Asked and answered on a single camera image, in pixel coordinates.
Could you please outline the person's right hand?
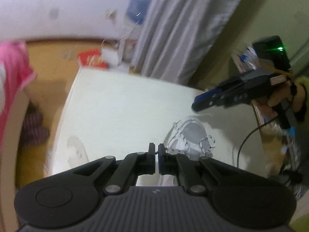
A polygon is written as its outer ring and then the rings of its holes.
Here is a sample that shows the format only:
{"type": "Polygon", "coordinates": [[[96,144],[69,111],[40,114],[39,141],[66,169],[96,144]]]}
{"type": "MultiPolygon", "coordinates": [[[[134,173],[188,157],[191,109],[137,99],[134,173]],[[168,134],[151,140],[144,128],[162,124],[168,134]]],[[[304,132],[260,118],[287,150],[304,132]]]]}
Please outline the person's right hand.
{"type": "Polygon", "coordinates": [[[301,76],[294,81],[294,85],[296,88],[296,95],[292,95],[291,82],[286,82],[280,89],[274,92],[270,99],[268,100],[267,105],[270,107],[274,107],[281,103],[284,99],[288,99],[292,103],[292,110],[294,112],[299,112],[307,102],[307,91],[308,91],[308,77],[301,76]]]}

